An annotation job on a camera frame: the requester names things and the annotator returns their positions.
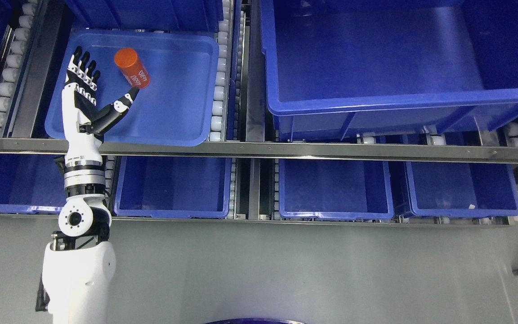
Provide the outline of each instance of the orange bottle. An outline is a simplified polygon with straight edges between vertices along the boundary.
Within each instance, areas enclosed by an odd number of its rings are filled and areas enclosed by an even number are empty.
[[[142,89],[149,84],[151,78],[134,49],[120,49],[113,60],[131,86]]]

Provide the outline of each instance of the robot finger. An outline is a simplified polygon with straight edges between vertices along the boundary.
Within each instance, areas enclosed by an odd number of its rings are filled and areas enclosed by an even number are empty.
[[[82,52],[83,52],[83,49],[81,48],[81,46],[76,47],[76,50],[73,52],[73,56],[72,56],[73,64],[78,65]]]
[[[89,52],[85,52],[83,54],[83,56],[81,57],[79,66],[82,71],[85,71],[85,66],[87,65],[87,62],[89,61],[89,57],[90,57]]]
[[[97,62],[95,62],[95,60],[92,60],[90,63],[89,63],[89,66],[87,67],[87,69],[85,70],[85,74],[91,78],[92,75],[93,75],[93,70],[95,70],[95,66],[97,66]]]
[[[101,76],[101,72],[99,72],[99,70],[95,71],[95,73],[93,73],[92,82],[97,84],[97,80],[99,80],[100,76]]]

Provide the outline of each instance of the robotic hand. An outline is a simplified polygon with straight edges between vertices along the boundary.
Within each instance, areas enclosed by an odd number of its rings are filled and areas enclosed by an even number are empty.
[[[59,229],[45,248],[36,310],[49,311],[54,324],[102,324],[107,315],[109,282],[115,273],[115,252],[109,239],[111,213],[105,199],[105,166],[99,154],[103,134],[125,116],[139,89],[131,88],[115,102],[96,109],[95,61],[77,47],[71,56],[62,91],[63,129],[69,148],[58,166],[63,172],[67,202]],[[90,237],[76,248],[76,240]],[[95,246],[82,248],[95,239]]]

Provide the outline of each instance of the storage rack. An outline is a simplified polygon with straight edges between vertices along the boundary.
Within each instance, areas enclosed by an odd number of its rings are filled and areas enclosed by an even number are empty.
[[[238,113],[238,141],[203,142],[195,147],[136,145],[107,142],[101,153],[113,156],[185,156],[236,158],[236,215],[233,220],[185,220],[145,219],[115,217],[121,220],[164,221],[234,221],[269,224],[319,224],[319,225],[384,225],[384,226],[433,226],[434,220],[413,220],[404,223],[361,221],[284,221],[276,220],[273,210],[273,179],[275,159],[313,158],[350,160],[387,160],[412,162],[490,162],[514,164],[518,183],[518,148],[498,146],[497,132],[479,132],[480,146],[426,146],[399,144],[313,144],[282,143],[275,141],[271,116],[267,113],[265,99],[265,60],[261,53],[259,1],[243,2],[247,21],[244,30],[243,64],[241,82],[241,109]],[[61,0],[41,2],[40,21],[37,25],[45,33],[35,35],[28,51],[31,64],[23,76],[21,100],[16,106],[16,124],[10,138],[0,138],[0,153],[64,154],[67,142],[61,139],[40,138],[35,125],[41,123],[45,113],[41,103],[51,94],[45,84],[56,80],[62,53],[66,43],[72,16]],[[10,215],[13,217],[53,217],[46,215]],[[481,224],[478,220],[453,220],[450,226]],[[485,227],[509,224],[506,217],[496,217],[495,223]]]

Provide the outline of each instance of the metal shelf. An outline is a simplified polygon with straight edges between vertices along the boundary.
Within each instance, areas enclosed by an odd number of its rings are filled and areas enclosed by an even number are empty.
[[[489,133],[479,133],[479,144],[485,146],[430,146],[402,144],[325,144],[325,143],[282,143],[275,142],[271,115],[267,111],[265,98],[265,59],[261,53],[259,8],[256,2],[244,4],[243,10],[250,17],[245,27],[243,42],[243,69],[241,82],[241,108],[239,111],[239,136],[241,141],[204,142],[194,147],[156,146],[107,142],[101,146],[101,153],[115,156],[184,156],[238,158],[236,219],[246,223],[265,223],[273,219],[273,162],[276,158],[386,160],[414,162],[475,162],[518,164],[518,148],[498,146],[498,141],[489,140]],[[60,47],[59,37],[65,37],[71,26],[70,12],[60,0],[49,0],[48,9],[41,23],[53,31],[54,37],[40,35],[31,55],[37,57],[26,71],[25,92],[17,106],[17,116],[28,126],[26,131],[13,130],[12,136],[0,138],[0,153],[18,154],[65,154],[67,142],[61,139],[26,138],[37,136],[33,125],[45,117],[51,89],[57,72],[58,51],[42,50]],[[53,217],[37,215],[35,217]],[[267,223],[284,224],[355,224],[387,226],[432,226],[433,224],[362,223],[362,222],[320,222],[320,221],[278,221]],[[498,225],[508,224],[508,219],[498,217]],[[436,219],[426,222],[437,223]],[[477,223],[473,220],[456,221],[461,226]]]

